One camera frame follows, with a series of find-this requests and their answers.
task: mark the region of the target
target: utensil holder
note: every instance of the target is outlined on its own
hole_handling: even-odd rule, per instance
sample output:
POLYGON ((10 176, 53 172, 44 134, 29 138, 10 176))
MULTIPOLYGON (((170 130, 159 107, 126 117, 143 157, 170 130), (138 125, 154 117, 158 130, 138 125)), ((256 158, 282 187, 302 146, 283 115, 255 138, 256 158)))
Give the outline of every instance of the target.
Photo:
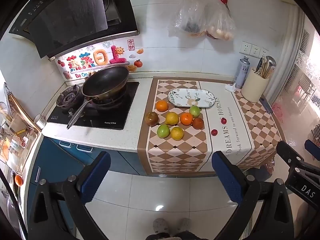
POLYGON ((257 103, 268 85, 269 79, 264 79, 251 69, 241 90, 242 96, 251 103, 257 103))

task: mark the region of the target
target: blue gripper pad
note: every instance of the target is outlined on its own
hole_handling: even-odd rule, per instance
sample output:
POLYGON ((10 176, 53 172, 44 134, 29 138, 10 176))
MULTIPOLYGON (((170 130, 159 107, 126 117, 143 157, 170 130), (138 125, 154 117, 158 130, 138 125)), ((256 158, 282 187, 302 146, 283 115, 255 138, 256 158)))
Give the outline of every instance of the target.
POLYGON ((304 148, 311 153, 318 161, 320 161, 320 148, 315 145, 312 141, 306 140, 304 143, 304 148))
POLYGON ((79 174, 79 191, 83 204, 92 201, 111 164, 110 154, 100 152, 92 164, 86 166, 79 174))
POLYGON ((221 151, 212 155, 211 163, 231 201, 240 204, 247 186, 244 174, 221 151))

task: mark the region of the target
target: hanging plastic bag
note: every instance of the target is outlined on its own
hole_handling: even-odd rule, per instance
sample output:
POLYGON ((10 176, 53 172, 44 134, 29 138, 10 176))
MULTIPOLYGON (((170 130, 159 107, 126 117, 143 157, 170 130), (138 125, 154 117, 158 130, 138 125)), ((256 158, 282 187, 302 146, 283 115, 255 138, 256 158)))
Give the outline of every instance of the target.
POLYGON ((233 40, 235 33, 236 25, 230 12, 224 5, 219 3, 207 24, 207 36, 215 39, 231 41, 233 40))
POLYGON ((172 29, 194 37, 204 35, 205 5, 202 0, 182 0, 174 15, 172 29))

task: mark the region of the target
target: person's leg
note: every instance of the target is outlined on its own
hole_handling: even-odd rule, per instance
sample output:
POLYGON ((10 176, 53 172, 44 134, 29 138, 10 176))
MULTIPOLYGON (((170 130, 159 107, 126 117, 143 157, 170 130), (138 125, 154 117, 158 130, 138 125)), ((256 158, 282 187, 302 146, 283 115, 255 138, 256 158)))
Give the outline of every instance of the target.
POLYGON ((183 218, 178 225, 178 233, 174 237, 180 237, 182 240, 201 240, 201 238, 189 231, 190 222, 190 219, 183 218))
POLYGON ((156 234, 148 236, 146 240, 158 240, 170 237, 168 223, 163 218, 153 221, 153 230, 156 234))

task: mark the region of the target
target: pan handle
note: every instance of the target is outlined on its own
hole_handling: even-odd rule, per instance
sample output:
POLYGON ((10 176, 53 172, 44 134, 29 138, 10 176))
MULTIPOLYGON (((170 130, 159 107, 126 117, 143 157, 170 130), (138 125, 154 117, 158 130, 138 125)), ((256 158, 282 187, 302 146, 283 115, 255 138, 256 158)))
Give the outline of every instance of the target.
POLYGON ((82 110, 84 109, 84 107, 90 103, 92 101, 86 101, 82 104, 82 106, 80 106, 80 108, 75 112, 75 114, 73 115, 73 117, 71 118, 71 120, 69 121, 68 125, 67 125, 67 129, 69 129, 71 126, 73 126, 75 124, 75 122, 79 119, 80 114, 82 113, 82 110))

